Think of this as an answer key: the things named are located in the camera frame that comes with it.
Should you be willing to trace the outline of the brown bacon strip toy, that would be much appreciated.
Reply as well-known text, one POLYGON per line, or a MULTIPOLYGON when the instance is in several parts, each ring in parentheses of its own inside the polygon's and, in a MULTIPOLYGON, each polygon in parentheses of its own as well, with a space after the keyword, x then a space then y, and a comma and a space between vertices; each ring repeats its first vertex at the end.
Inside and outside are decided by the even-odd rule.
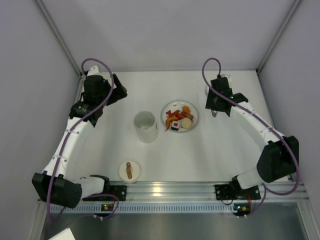
POLYGON ((186 118, 189 118, 190 120, 193 120, 194 119, 194 116, 193 115, 191 115, 191 114, 189 114, 189 113, 186 113, 186 112, 182 112, 181 113, 182 115, 184 115, 186 118))

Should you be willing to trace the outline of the orange fried piece toy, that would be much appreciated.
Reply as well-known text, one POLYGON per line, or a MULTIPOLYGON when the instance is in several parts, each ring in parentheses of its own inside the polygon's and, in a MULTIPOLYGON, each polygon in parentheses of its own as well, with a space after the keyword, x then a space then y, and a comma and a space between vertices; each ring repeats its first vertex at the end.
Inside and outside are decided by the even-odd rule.
POLYGON ((188 106, 185 105, 185 106, 182 107, 182 112, 190 114, 191 110, 190 110, 190 108, 188 106))

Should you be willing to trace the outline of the beige round bun toy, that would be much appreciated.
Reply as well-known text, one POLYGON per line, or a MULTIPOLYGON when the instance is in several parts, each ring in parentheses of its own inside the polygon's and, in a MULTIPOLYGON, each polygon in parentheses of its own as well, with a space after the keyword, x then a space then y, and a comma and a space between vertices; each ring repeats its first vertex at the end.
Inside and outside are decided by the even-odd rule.
POLYGON ((193 121, 190 118, 185 117, 181 120, 181 127, 189 130, 193 127, 193 121))

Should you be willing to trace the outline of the sushi roll toy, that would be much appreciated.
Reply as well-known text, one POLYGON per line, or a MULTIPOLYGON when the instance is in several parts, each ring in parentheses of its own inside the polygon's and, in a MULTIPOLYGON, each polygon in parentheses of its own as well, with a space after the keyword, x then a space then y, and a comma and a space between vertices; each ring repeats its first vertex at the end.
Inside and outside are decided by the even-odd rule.
POLYGON ((179 131, 181 128, 181 122, 178 120, 172 121, 170 123, 170 129, 173 131, 179 131))

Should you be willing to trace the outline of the metal serving tongs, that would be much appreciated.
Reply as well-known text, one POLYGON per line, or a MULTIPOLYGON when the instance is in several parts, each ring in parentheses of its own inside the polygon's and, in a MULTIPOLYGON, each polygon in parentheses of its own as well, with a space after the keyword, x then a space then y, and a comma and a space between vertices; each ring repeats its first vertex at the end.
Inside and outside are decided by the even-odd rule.
POLYGON ((217 117, 217 114, 218 114, 217 111, 215 111, 215 110, 212 110, 212 111, 211 111, 211 115, 212 115, 214 118, 217 117))

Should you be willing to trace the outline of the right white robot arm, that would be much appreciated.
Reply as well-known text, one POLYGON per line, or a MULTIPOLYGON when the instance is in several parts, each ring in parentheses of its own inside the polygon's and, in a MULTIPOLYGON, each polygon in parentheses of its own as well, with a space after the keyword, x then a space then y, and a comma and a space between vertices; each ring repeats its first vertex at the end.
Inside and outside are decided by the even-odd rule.
POLYGON ((219 75, 206 84, 206 109, 225 113, 236 121, 260 150, 253 167, 229 182, 232 190, 239 193, 298 171, 299 141, 296 137, 285 136, 263 120, 242 93, 233 93, 227 77, 219 75))

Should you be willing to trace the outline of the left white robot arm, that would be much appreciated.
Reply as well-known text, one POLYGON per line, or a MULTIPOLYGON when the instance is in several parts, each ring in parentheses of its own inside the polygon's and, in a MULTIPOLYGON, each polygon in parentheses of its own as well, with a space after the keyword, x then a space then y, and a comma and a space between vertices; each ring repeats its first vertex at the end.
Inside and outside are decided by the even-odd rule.
POLYGON ((80 100, 70 109, 63 137, 48 165, 35 173, 32 184, 43 202, 73 209, 82 199, 110 193, 110 180, 102 175, 77 177, 76 163, 103 108, 127 97, 127 90, 116 74, 111 80, 93 66, 85 74, 80 100))

